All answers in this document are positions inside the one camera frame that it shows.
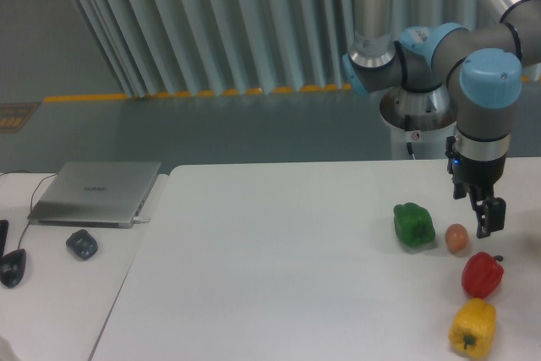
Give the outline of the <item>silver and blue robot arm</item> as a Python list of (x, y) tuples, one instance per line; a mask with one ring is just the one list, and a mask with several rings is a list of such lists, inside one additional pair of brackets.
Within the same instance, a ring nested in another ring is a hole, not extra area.
[(359, 94), (388, 90), (390, 124), (431, 131), (454, 124), (446, 140), (455, 199), (469, 198), (477, 235), (505, 224), (495, 195), (511, 140), (522, 71), (540, 61), (540, 0), (479, 0), (495, 25), (470, 31), (458, 23), (414, 26), (391, 39), (392, 0), (353, 0), (354, 38), (343, 56)]

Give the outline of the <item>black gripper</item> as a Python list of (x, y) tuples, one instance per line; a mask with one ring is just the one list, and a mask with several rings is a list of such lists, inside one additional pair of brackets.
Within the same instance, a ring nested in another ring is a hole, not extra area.
[(471, 195), (477, 217), (477, 238), (487, 238), (505, 227), (506, 202), (494, 197), (506, 159), (506, 137), (497, 140), (470, 139), (452, 135), (445, 141), (447, 172), (453, 183), (453, 199)]

